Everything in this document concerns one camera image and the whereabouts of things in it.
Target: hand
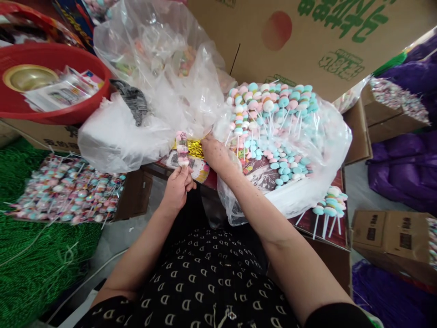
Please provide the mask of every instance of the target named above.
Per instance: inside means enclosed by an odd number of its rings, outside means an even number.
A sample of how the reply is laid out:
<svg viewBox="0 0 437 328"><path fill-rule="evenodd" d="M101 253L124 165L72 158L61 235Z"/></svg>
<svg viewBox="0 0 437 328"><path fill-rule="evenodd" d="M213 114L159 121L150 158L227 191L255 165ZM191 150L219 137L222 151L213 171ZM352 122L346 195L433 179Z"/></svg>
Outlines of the hand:
<svg viewBox="0 0 437 328"><path fill-rule="evenodd" d="M207 134L205 139L201 140L201 144L206 162L219 175L236 168L229 157L229 150L211 134Z"/></svg>
<svg viewBox="0 0 437 328"><path fill-rule="evenodd" d="M191 173L193 173L193 169L188 166L179 166L174 170L168 177L160 207L173 212L175 216L179 213L187 201L187 192L197 188Z"/></svg>

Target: concrete floor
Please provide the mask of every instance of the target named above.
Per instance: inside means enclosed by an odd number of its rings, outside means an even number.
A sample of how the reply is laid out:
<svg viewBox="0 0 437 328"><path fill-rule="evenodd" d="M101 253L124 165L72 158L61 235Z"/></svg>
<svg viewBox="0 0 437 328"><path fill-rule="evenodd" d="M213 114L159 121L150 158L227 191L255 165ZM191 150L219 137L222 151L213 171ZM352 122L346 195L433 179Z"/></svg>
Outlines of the concrete floor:
<svg viewBox="0 0 437 328"><path fill-rule="evenodd" d="M349 165L345 168L346 192L349 196L348 216L353 218L355 210L405 210L413 211L409 207L392 202L369 189L367 183L367 167L364 162ZM98 270L105 262L114 255L127 249L141 234L147 225L152 214L159 206L163 197L166 181L153 178L153 187L148 205L147 214L131 218L126 221L114 222L104 227L102 237L96 253L91 259L89 276ZM214 206L207 204L204 200L205 209L208 215ZM92 288L113 270L120 257L111 261L104 269L96 274L71 300L71 306L78 307L87 297ZM352 252L352 261L355 263L361 257L358 253Z"/></svg>

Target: gold bowl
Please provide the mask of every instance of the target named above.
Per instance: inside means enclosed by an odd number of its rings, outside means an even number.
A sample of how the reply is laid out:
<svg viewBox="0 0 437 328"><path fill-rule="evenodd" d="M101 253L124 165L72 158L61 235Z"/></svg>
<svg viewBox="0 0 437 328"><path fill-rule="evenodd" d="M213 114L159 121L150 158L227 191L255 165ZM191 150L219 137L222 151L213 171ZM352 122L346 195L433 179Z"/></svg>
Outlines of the gold bowl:
<svg viewBox="0 0 437 328"><path fill-rule="evenodd" d="M18 92L39 89L57 80L58 75L54 71L39 65L17 65L3 74L3 82Z"/></svg>

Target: clear plastic bag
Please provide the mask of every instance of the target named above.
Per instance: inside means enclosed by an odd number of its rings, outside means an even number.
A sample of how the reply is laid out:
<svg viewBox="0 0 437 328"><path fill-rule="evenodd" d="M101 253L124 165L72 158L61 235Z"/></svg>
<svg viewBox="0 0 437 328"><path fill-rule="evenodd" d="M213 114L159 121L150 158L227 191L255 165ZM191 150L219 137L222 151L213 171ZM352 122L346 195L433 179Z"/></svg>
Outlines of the clear plastic bag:
<svg viewBox="0 0 437 328"><path fill-rule="evenodd" d="M290 147L293 152L309 159L313 171L311 177L292 181L275 190L275 180L279 178L279 173L277 169L270 168L268 160L250 159L244 166L246 169L249 165L252 167L251 171L245 172L246 177L286 218L301 214L324 198L352 142L351 130L336 108L319 97L317 103L319 110L307 120L294 121L288 128L289 134L271 137L272 143L279 142L283 147ZM220 124L219 128L214 129L214 133L219 140L224 140L229 129L226 130L224 124ZM232 156L234 161L239 161L235 154ZM226 209L230 225L247 223L234 194L220 178L218 194Z"/></svg>
<svg viewBox="0 0 437 328"><path fill-rule="evenodd" d="M119 93L106 99L79 129L82 156L100 172L124 173L155 162L168 154L174 131L148 113L142 126L135 125L131 110Z"/></svg>
<svg viewBox="0 0 437 328"><path fill-rule="evenodd" d="M370 78L371 75L365 77L332 103L338 109L340 114L343 114L354 107L358 99L360 99L361 91L369 82Z"/></svg>
<svg viewBox="0 0 437 328"><path fill-rule="evenodd" d="M200 139L221 116L234 84L215 45L181 3L121 0L94 30L98 57L138 87L155 117Z"/></svg>

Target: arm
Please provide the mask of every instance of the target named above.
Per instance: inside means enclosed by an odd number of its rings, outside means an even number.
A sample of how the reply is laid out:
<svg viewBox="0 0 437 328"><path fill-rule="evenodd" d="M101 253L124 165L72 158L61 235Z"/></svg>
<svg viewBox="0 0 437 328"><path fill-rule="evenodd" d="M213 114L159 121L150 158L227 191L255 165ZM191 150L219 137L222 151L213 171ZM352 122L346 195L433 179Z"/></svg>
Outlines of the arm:
<svg viewBox="0 0 437 328"><path fill-rule="evenodd" d="M232 164L224 145L207 136L202 147L208 164L232 190L258 234L300 323L326 304L353 304L305 238Z"/></svg>
<svg viewBox="0 0 437 328"><path fill-rule="evenodd" d="M174 219L187 200L187 192L196 189L193 170L178 167L168 178L163 200L146 229L117 263L91 307L114 296L133 300L138 288L154 269Z"/></svg>

